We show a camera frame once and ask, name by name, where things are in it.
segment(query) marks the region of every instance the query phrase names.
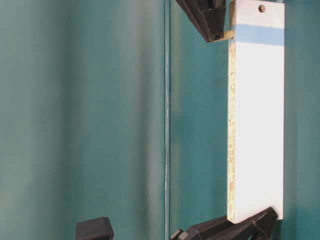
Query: black clamp jaw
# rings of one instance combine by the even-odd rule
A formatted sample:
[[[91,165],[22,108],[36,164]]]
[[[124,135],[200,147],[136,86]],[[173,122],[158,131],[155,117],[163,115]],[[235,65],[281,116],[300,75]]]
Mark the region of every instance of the black clamp jaw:
[[[226,216],[178,230],[170,240],[270,240],[278,215],[272,207],[233,224]]]
[[[226,0],[176,0],[207,43],[225,38]]]

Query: teal wall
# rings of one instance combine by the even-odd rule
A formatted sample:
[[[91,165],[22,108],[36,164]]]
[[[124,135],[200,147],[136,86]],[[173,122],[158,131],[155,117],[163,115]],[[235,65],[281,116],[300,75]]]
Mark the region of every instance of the teal wall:
[[[163,239],[164,4],[0,5],[0,239]]]
[[[228,42],[171,1],[170,234],[227,212]]]
[[[320,3],[286,3],[285,220],[320,230]],[[164,3],[0,0],[0,239],[164,237]],[[228,43],[171,0],[169,230],[226,214]]]
[[[284,0],[284,220],[274,240],[320,229],[320,2]],[[204,43],[171,1],[170,233],[226,214],[228,43]]]

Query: white laminated board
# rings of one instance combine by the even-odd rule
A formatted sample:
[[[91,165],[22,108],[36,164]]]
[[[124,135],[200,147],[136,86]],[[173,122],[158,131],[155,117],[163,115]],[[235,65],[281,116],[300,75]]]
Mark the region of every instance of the white laminated board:
[[[227,218],[283,219],[285,5],[235,0],[230,21]]]

